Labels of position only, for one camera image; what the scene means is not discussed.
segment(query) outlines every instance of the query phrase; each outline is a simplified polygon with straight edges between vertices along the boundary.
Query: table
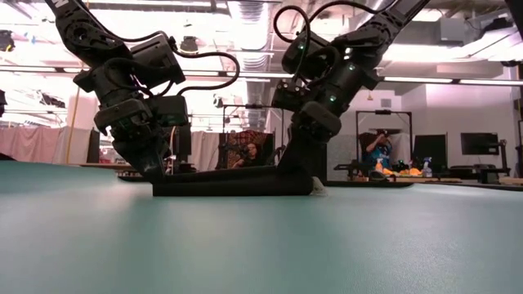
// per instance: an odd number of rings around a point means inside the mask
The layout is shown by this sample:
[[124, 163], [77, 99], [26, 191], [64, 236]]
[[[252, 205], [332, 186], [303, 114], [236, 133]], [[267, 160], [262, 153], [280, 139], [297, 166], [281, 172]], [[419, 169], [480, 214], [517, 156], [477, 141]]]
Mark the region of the table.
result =
[[0, 162], [0, 175], [1, 293], [523, 292], [517, 192], [152, 198], [111, 170]]

